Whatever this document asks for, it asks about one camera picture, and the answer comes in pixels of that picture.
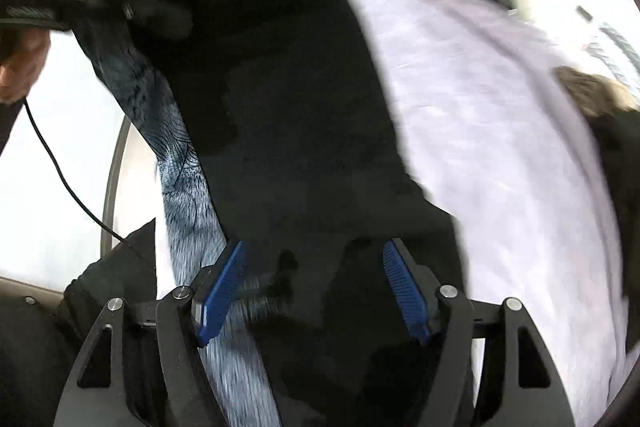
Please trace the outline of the person left hand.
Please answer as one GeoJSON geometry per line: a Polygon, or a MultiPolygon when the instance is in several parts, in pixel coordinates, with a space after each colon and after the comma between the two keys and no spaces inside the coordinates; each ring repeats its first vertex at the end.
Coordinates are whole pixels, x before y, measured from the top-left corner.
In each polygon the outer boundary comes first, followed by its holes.
{"type": "Polygon", "coordinates": [[[14,51],[1,63],[2,104],[13,104],[29,94],[46,64],[50,45],[47,29],[27,28],[18,32],[14,51]]]}

